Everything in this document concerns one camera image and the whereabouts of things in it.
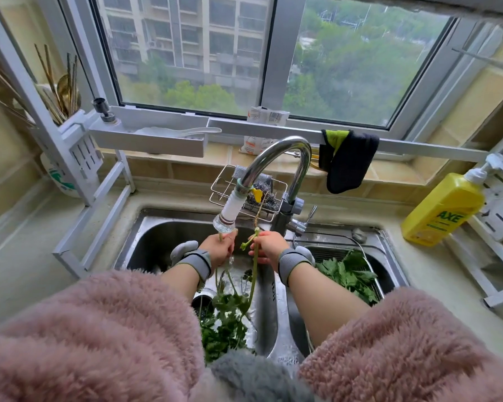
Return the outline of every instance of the double sink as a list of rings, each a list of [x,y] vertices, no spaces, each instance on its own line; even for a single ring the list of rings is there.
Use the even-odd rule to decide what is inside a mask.
[[[120,255],[114,265],[118,270],[143,270],[164,272],[171,265],[169,255],[178,244],[196,240],[199,243],[214,234],[214,214],[179,212],[173,210],[144,209],[135,221]],[[240,244],[253,234],[251,220],[237,220],[239,229],[234,255],[219,269],[219,279],[226,290],[231,290],[228,274],[238,293],[249,293],[246,272],[253,266],[247,251]],[[268,230],[268,224],[259,224]],[[379,298],[395,287],[406,286],[407,280],[393,256],[393,252],[379,229],[363,226],[346,226],[310,223],[299,237],[286,234],[291,245],[307,247],[317,262],[336,257],[342,259],[349,250],[363,249],[370,268],[378,276],[373,289]],[[211,277],[195,296],[193,306],[203,306],[203,301],[215,295],[215,277]],[[259,355],[274,358],[283,365],[298,365],[309,354],[306,328],[290,291],[281,283],[269,265],[259,265],[253,303],[248,312],[247,345]]]

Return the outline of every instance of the window sill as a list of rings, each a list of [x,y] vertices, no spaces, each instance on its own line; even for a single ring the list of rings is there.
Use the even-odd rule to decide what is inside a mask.
[[[105,163],[100,170],[105,174],[115,162],[114,151],[101,149]],[[239,146],[210,142],[202,158],[180,155],[156,155],[125,151],[133,176],[140,178],[170,179],[212,184],[227,164],[247,167],[255,156],[242,154]],[[266,169],[275,179],[290,183],[299,159],[290,155],[276,158]],[[302,192],[329,195],[326,172],[311,167],[302,185]],[[342,197],[386,200],[416,204],[430,191],[426,181],[409,163],[373,160],[362,185],[342,193]]]

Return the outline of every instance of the fuzzy sleeve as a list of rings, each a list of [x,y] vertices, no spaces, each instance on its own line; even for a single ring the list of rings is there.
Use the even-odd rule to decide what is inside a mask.
[[[443,304],[400,288],[330,335],[299,377],[333,402],[424,401],[493,358]]]
[[[0,327],[0,401],[186,401],[203,367],[194,311],[152,274],[89,277]]]

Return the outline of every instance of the dish towel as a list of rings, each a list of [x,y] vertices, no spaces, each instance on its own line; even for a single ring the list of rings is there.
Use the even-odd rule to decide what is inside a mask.
[[[335,195],[358,188],[373,160],[380,139],[354,131],[322,130],[326,145],[319,149],[319,167],[328,172],[326,187]]]

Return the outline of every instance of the faucet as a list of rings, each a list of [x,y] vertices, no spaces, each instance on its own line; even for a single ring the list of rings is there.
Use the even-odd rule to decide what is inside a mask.
[[[277,231],[282,236],[285,236],[288,229],[301,234],[303,232],[302,229],[305,230],[305,226],[307,225],[307,223],[304,225],[304,223],[293,219],[295,214],[300,214],[302,212],[303,200],[296,197],[296,195],[302,186],[303,178],[306,176],[311,162],[311,145],[309,145],[309,142],[307,142],[305,138],[297,136],[286,137],[265,149],[248,166],[244,175],[238,179],[232,193],[232,195],[241,198],[243,203],[245,197],[248,196],[248,192],[252,189],[255,180],[257,180],[259,175],[261,175],[263,170],[277,157],[290,149],[298,149],[300,151],[300,163],[296,169],[295,178],[288,187],[286,193],[283,195],[280,211],[275,215],[271,226],[272,231]],[[222,212],[216,217],[215,221],[215,226],[218,224],[217,229],[221,232],[230,231],[230,229],[232,229],[230,226],[234,226],[235,223],[234,219],[228,220],[224,216],[224,210],[222,210]],[[236,214],[233,215],[233,212],[231,212],[231,217],[229,218],[236,219]],[[221,227],[227,226],[228,229],[223,230],[218,228],[220,225]]]

